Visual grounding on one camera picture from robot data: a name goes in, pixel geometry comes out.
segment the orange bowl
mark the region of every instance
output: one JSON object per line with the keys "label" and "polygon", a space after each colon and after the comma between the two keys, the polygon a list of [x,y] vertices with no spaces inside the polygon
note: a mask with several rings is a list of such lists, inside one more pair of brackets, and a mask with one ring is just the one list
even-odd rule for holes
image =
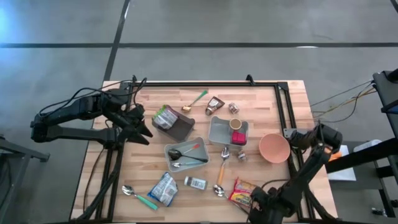
{"label": "orange bowl", "polygon": [[290,155],[290,145],[280,134],[267,134],[259,143],[260,154],[271,163],[286,161]]}

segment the packaged snack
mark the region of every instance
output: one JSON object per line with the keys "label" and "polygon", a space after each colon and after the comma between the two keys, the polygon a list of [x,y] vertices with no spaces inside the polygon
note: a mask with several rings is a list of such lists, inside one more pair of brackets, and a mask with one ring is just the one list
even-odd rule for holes
{"label": "packaged snack", "polygon": [[178,119],[178,116],[173,113],[166,105],[156,112],[152,118],[156,124],[164,129],[170,129]]}
{"label": "packaged snack", "polygon": [[250,194],[257,186],[250,184],[244,180],[235,180],[234,190],[229,196],[229,200],[232,202],[240,203],[246,207],[250,207]]}
{"label": "packaged snack", "polygon": [[177,184],[173,177],[166,172],[163,174],[159,183],[147,194],[149,197],[162,202],[166,206],[170,206],[175,194],[177,193]]}

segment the wooden table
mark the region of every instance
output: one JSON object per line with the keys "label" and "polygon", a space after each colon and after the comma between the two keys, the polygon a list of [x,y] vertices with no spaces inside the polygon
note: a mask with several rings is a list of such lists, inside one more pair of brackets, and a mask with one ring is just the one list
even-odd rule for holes
{"label": "wooden table", "polygon": [[[313,128],[314,122],[310,105],[305,91],[303,81],[288,81],[290,97],[294,107],[294,115],[298,128]],[[192,108],[188,117],[196,121],[194,131],[189,139],[201,136],[205,139],[206,147],[210,155],[210,162],[196,170],[186,170],[179,173],[172,173],[177,181],[178,194],[174,198],[171,207],[159,205],[158,211],[153,211],[140,203],[134,197],[128,197],[121,192],[121,186],[131,185],[137,194],[146,197],[146,194],[158,183],[164,172],[168,171],[165,161],[164,146],[175,144],[173,140],[159,133],[151,125],[151,117],[165,103],[179,110],[183,105],[189,105],[204,89],[209,94],[199,100]],[[280,119],[275,100],[275,90],[269,87],[144,87],[137,95],[137,102],[144,105],[146,110],[146,125],[154,135],[148,138],[150,145],[144,146],[134,143],[126,143],[124,147],[122,169],[119,177],[118,194],[114,208],[114,222],[245,222],[247,215],[236,208],[225,198],[219,198],[212,190],[215,184],[222,163],[221,150],[219,146],[211,145],[208,141],[208,129],[211,116],[205,115],[205,108],[212,96],[222,99],[226,105],[216,111],[221,119],[237,117],[249,122],[249,139],[244,151],[248,155],[247,162],[239,162],[235,155],[232,155],[226,163],[224,172],[223,187],[229,195],[233,189],[234,180],[239,177],[253,184],[262,185],[264,182],[273,179],[288,179],[290,177],[287,163],[270,164],[265,161],[258,150],[261,137],[269,133],[281,133]],[[289,126],[289,116],[284,104],[285,117]],[[227,105],[230,102],[236,103],[241,111],[232,115]],[[105,118],[99,117],[94,121],[93,128],[105,128]],[[72,210],[71,218],[76,218],[82,213],[83,195],[87,185],[94,161],[98,157],[102,145],[97,142],[90,142],[81,171],[80,182],[76,193],[76,199]],[[90,204],[98,193],[101,184],[101,177],[104,167],[105,153],[100,159],[93,180],[88,191],[86,204]],[[186,176],[205,179],[209,182],[206,191],[187,187],[183,184]],[[265,187],[279,187],[283,182],[276,182]],[[326,210],[337,217],[333,196],[325,168],[322,168],[310,183],[310,188],[319,199]],[[108,196],[105,198],[103,214],[108,211]],[[296,215],[285,218],[285,221],[296,221]]]}

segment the spoon with green handle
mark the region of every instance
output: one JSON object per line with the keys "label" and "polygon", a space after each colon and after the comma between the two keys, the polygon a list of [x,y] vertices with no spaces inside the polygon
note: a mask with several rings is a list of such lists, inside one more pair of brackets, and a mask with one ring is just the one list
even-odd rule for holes
{"label": "spoon with green handle", "polygon": [[202,98],[204,95],[206,95],[207,94],[207,90],[205,90],[205,91],[203,91],[202,93],[201,93],[201,95],[200,96],[198,96],[198,98],[197,99],[195,99],[195,101],[194,102],[192,102],[190,105],[188,105],[188,106],[183,106],[182,108],[181,108],[181,110],[183,111],[183,112],[189,112],[190,110],[191,110],[191,108],[192,108],[192,105],[194,104],[194,103],[196,103],[200,98]]}
{"label": "spoon with green handle", "polygon": [[146,198],[144,198],[144,197],[142,197],[142,196],[140,196],[140,195],[136,195],[136,194],[134,193],[133,187],[128,186],[128,185],[123,185],[123,186],[122,186],[122,191],[123,191],[123,193],[124,193],[125,195],[128,195],[128,196],[134,195],[134,196],[136,196],[141,202],[143,202],[144,204],[146,204],[148,207],[150,207],[150,208],[153,209],[153,210],[157,210],[157,205],[155,205],[153,202],[151,202],[150,200],[148,200],[148,199],[146,199]]}

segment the gray floor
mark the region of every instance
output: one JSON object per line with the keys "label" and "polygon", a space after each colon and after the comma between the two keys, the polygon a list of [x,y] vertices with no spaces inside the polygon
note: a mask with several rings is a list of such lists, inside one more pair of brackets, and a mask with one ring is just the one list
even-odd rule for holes
{"label": "gray floor", "polygon": [[[3,1],[0,42],[112,43],[123,0]],[[138,0],[132,1],[121,42],[397,42],[398,13],[389,0]],[[0,133],[51,153],[29,164],[14,223],[68,219],[87,142],[36,144],[29,123],[43,106],[83,86],[101,85],[111,49],[0,49]],[[311,103],[397,68],[396,48],[119,49],[111,80],[132,74],[148,80],[305,80]],[[360,89],[314,107],[324,110]],[[353,105],[327,120],[344,118]],[[332,126],[347,140],[392,137],[377,95],[358,102],[354,115]],[[89,128],[91,122],[68,126]],[[398,188],[386,179],[392,198]],[[333,190],[341,218],[386,223],[369,213],[378,193]]]}

